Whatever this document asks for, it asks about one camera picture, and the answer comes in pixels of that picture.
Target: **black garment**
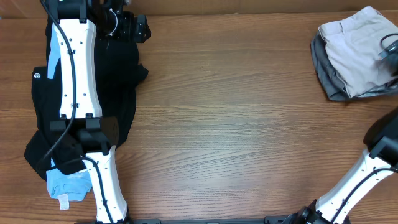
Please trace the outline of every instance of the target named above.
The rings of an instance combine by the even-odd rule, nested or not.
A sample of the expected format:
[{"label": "black garment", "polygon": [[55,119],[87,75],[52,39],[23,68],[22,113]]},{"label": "black garment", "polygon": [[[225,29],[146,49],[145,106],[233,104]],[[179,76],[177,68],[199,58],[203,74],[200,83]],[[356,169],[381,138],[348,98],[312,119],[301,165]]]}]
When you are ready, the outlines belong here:
[{"label": "black garment", "polygon": [[[50,53],[51,26],[46,28],[47,61]],[[96,88],[103,117],[115,116],[119,124],[119,141],[123,144],[129,133],[136,110],[135,87],[145,79],[148,71],[138,65],[139,53],[136,43],[116,42],[96,39],[95,51]],[[50,132],[50,122],[59,119],[62,100],[62,77],[60,60],[53,79],[47,78],[47,67],[36,67],[32,76],[32,99],[34,102],[38,131],[26,146],[25,158],[35,169],[40,158],[47,152],[57,138]],[[60,145],[52,154],[56,165],[79,158],[73,149]],[[50,158],[44,167],[50,167]],[[85,169],[83,162],[76,162],[58,168],[68,175]],[[44,180],[45,172],[39,172]]]}]

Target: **wooden floor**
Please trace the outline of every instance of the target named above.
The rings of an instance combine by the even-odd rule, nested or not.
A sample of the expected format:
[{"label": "wooden floor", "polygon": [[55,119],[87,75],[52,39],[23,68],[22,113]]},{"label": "wooden floor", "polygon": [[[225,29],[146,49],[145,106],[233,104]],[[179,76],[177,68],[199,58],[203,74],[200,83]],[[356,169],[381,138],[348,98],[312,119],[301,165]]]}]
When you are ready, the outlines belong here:
[{"label": "wooden floor", "polygon": [[[398,24],[398,12],[383,12]],[[149,76],[116,162],[134,218],[263,218],[328,192],[364,149],[368,127],[398,97],[334,103],[312,65],[318,26],[350,12],[149,17],[139,45]],[[60,211],[25,161],[35,133],[34,66],[45,65],[46,20],[0,21],[0,223],[94,220],[95,200]],[[350,213],[396,223],[398,175]]]}]

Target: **clothing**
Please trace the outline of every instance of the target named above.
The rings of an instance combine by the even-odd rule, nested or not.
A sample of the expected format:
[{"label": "clothing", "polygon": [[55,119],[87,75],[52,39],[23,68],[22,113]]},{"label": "clothing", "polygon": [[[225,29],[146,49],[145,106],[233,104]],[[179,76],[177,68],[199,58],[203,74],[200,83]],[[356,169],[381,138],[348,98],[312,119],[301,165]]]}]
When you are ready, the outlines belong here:
[{"label": "clothing", "polygon": [[[318,79],[328,98],[333,101],[347,101],[348,96],[345,84],[339,79],[339,72],[333,67],[325,50],[326,43],[318,32],[311,41],[312,60],[317,71]],[[393,95],[398,93],[398,80],[383,86],[378,86],[362,95],[353,98],[365,98],[379,95]]]},{"label": "clothing", "polygon": [[[326,52],[338,78],[344,83],[350,98],[393,81],[395,72],[381,63],[380,40],[398,28],[372,7],[368,6],[341,21],[329,22],[319,27],[326,41]],[[391,44],[397,37],[386,40]]]},{"label": "clothing", "polygon": [[70,175],[63,175],[58,169],[47,171],[47,191],[54,199],[68,194],[69,201],[81,202],[91,190],[91,179],[87,170]]},{"label": "clothing", "polygon": [[[46,28],[47,63],[52,52],[52,22]],[[129,133],[136,110],[135,87],[145,79],[148,71],[138,65],[139,53],[136,43],[99,40],[96,38],[94,63],[96,72],[96,89],[103,117],[115,116],[119,124],[119,141],[116,147],[123,144]],[[28,143],[25,158],[35,168],[40,158],[47,152],[57,138],[50,131],[50,122],[59,119],[62,99],[62,78],[60,60],[55,66],[55,73],[47,74],[47,67],[36,67],[32,74],[32,99],[36,110],[38,131]],[[79,158],[74,150],[60,145],[52,154],[56,165]],[[50,158],[44,161],[44,167],[50,167]],[[74,162],[59,167],[65,175],[85,169],[83,162]],[[39,172],[44,180],[45,172]]]}]

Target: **black cable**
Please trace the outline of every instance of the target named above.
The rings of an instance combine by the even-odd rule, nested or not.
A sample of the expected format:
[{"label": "black cable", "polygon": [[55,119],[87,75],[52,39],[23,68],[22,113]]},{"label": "black cable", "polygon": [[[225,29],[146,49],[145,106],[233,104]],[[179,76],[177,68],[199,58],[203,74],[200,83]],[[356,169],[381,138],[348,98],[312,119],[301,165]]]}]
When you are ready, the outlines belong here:
[{"label": "black cable", "polygon": [[50,170],[53,170],[55,168],[62,167],[62,166],[65,166],[65,165],[68,165],[68,164],[71,164],[71,163],[74,163],[74,162],[84,161],[84,160],[90,161],[93,164],[93,167],[95,167],[95,170],[97,171],[99,188],[101,189],[102,202],[103,202],[103,205],[105,207],[106,213],[108,214],[108,218],[109,218],[110,222],[113,224],[114,222],[113,222],[113,219],[112,219],[112,216],[111,216],[111,212],[109,211],[107,200],[105,199],[104,185],[103,185],[103,182],[102,182],[100,168],[98,168],[98,164],[92,158],[81,157],[81,158],[77,158],[77,159],[72,159],[72,160],[70,160],[68,162],[64,162],[63,164],[60,164],[58,166],[53,166],[53,167],[50,168]]},{"label": "black cable", "polygon": [[51,14],[50,10],[48,9],[48,7],[45,5],[44,0],[40,0],[40,3],[42,4],[45,12],[49,15],[49,18],[52,20],[52,22],[54,23],[54,25],[58,28],[58,30],[60,31],[65,44],[67,45],[68,48],[68,53],[69,53],[69,57],[70,57],[70,65],[72,67],[72,115],[70,116],[70,121],[69,124],[67,126],[67,128],[64,130],[64,132],[61,134],[61,136],[58,138],[58,140],[54,143],[54,145],[52,145],[52,147],[44,154],[44,156],[39,160],[39,162],[36,164],[36,171],[46,171],[46,170],[42,170],[40,168],[41,163],[43,163],[43,161],[48,158],[48,156],[51,155],[51,153],[54,151],[54,149],[61,143],[62,139],[65,137],[65,135],[69,132],[73,121],[75,120],[75,115],[76,115],[76,108],[77,108],[77,103],[76,103],[76,68],[75,68],[75,61],[73,60],[73,51],[72,48],[70,47],[69,41],[68,41],[68,37],[65,35],[64,31],[62,30],[62,28],[60,27],[60,25],[58,24],[58,22],[54,19],[53,15]]},{"label": "black cable", "polygon": [[395,36],[395,35],[398,35],[398,34],[389,34],[389,35],[387,35],[387,36],[384,36],[384,37],[380,40],[380,46],[381,46],[381,48],[384,49],[385,51],[387,51],[387,47],[383,46],[383,42],[384,42],[387,38],[392,37],[392,36]]},{"label": "black cable", "polygon": [[337,210],[335,216],[331,219],[331,223],[334,223],[337,216],[340,214],[340,212],[343,210],[344,206],[346,206],[349,198],[351,198],[351,196],[353,196],[353,194],[355,193],[355,191],[357,191],[359,189],[359,187],[365,183],[369,178],[371,178],[374,174],[377,174],[380,171],[393,171],[393,172],[398,172],[397,169],[395,168],[381,168],[381,169],[375,169],[373,170],[369,175],[367,175],[363,180],[360,181],[360,183],[358,183],[354,189],[347,195],[347,197],[343,200],[343,203],[341,203],[340,208]]}]

